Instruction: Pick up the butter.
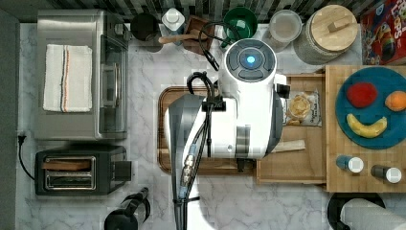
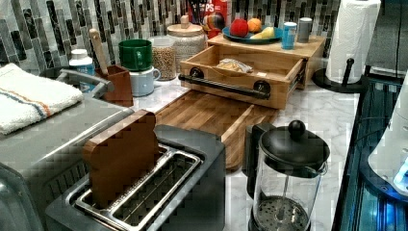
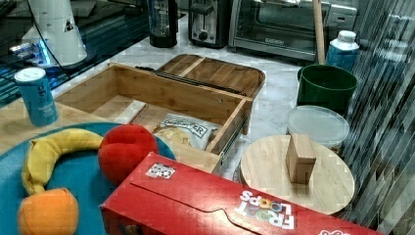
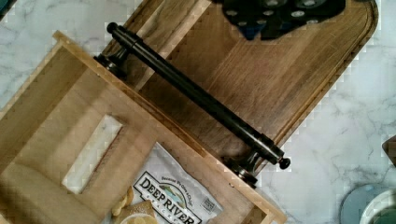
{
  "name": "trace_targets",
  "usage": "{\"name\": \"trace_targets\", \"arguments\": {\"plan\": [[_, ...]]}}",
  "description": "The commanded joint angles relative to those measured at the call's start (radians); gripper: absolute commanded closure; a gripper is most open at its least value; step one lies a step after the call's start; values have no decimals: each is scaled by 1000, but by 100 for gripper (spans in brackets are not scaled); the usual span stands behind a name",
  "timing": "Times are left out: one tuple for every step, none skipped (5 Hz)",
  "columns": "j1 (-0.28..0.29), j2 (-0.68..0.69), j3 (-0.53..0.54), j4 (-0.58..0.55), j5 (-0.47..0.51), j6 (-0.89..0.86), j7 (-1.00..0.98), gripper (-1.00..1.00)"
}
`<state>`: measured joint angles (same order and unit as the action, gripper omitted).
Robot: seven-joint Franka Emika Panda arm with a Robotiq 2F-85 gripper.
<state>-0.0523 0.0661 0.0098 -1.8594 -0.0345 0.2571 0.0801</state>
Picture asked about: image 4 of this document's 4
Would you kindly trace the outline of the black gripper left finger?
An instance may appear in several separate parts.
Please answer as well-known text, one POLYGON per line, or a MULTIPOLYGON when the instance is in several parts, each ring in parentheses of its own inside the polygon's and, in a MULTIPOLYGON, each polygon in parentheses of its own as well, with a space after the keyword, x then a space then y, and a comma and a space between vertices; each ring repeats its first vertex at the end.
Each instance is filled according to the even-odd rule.
POLYGON ((224 12, 224 16, 246 40, 253 40, 265 27, 261 13, 224 12))

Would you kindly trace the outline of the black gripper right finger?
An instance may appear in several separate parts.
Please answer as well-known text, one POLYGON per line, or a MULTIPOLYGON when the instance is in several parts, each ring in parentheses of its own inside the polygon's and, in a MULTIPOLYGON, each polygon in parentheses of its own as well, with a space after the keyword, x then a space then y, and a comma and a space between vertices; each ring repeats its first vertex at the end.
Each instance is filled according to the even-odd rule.
POLYGON ((306 18, 295 18, 292 16, 271 16, 264 19, 265 24, 261 30, 261 40, 274 40, 282 35, 306 25, 306 18))

